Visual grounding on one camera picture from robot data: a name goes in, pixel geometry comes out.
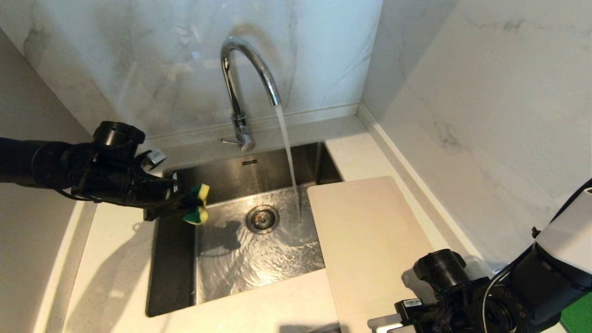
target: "white cutting board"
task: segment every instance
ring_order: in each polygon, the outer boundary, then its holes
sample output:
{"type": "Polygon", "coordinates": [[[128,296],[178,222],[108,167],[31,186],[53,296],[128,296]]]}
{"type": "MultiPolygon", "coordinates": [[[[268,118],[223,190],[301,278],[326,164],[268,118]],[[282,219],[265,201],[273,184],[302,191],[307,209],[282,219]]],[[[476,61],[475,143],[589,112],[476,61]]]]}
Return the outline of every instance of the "white cutting board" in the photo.
{"type": "Polygon", "coordinates": [[[434,249],[391,177],[314,186],[308,196],[342,331],[368,333],[367,320],[415,298],[401,276],[434,249]]]}

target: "countertop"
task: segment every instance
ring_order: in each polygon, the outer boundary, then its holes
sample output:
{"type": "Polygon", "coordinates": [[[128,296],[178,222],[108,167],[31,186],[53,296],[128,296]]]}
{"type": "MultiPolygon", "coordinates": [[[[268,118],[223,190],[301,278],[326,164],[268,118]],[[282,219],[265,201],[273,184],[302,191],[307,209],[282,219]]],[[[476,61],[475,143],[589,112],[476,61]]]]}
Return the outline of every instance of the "countertop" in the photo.
{"type": "MultiPolygon", "coordinates": [[[[288,134],[291,145],[325,141],[345,181],[392,176],[430,243],[434,248],[448,247],[357,117],[292,126],[288,134]]],[[[218,141],[169,148],[164,151],[169,158],[163,168],[188,167],[283,147],[279,130],[255,133],[255,139],[257,146],[248,153],[218,141]]],[[[296,333],[338,321],[325,269],[148,318],[144,313],[153,231],[154,223],[143,221],[140,209],[98,205],[64,332],[296,333]]]]}

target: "sink drain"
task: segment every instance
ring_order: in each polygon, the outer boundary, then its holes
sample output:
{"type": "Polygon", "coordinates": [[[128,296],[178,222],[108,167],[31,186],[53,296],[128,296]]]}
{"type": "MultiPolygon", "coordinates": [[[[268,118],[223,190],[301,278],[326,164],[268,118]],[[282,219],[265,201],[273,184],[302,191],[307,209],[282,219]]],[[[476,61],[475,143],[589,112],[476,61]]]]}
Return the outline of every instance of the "sink drain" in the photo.
{"type": "Polygon", "coordinates": [[[254,233],[263,235],[278,226],[279,213],[272,206],[257,206],[247,215],[247,227],[254,233]]]}

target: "faucet spout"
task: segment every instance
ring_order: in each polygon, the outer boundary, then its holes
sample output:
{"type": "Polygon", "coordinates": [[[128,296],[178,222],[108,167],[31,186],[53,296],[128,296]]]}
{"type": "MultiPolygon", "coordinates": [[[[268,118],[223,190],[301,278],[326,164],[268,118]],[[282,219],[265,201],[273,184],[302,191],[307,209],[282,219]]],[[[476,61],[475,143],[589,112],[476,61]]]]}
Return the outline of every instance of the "faucet spout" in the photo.
{"type": "MultiPolygon", "coordinates": [[[[228,37],[220,49],[220,63],[222,65],[222,73],[224,74],[226,88],[228,89],[228,95],[230,97],[230,102],[233,109],[232,121],[234,125],[234,131],[236,132],[235,141],[238,142],[237,144],[240,146],[241,150],[248,151],[254,147],[255,142],[253,141],[253,138],[249,132],[249,128],[247,127],[246,115],[240,106],[234,79],[232,77],[232,73],[230,72],[230,53],[234,50],[243,53],[247,59],[249,59],[251,64],[253,64],[257,70],[257,73],[259,74],[259,77],[261,78],[261,81],[263,82],[263,87],[267,92],[269,102],[272,105],[279,105],[281,102],[279,99],[279,91],[275,85],[274,78],[255,48],[248,41],[241,37],[228,37]]],[[[223,142],[234,143],[232,139],[223,139],[223,142]]]]}

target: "stainless steel sink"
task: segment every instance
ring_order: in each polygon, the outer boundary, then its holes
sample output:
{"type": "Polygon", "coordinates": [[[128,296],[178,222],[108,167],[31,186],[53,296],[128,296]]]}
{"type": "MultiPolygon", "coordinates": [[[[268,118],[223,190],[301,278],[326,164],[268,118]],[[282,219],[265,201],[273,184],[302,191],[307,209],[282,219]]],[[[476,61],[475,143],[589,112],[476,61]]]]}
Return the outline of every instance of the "stainless steel sink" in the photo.
{"type": "Polygon", "coordinates": [[[157,221],[147,315],[265,286],[324,268],[309,186],[342,181],[323,143],[168,172],[187,190],[208,184],[210,218],[197,227],[172,210],[157,221]]]}

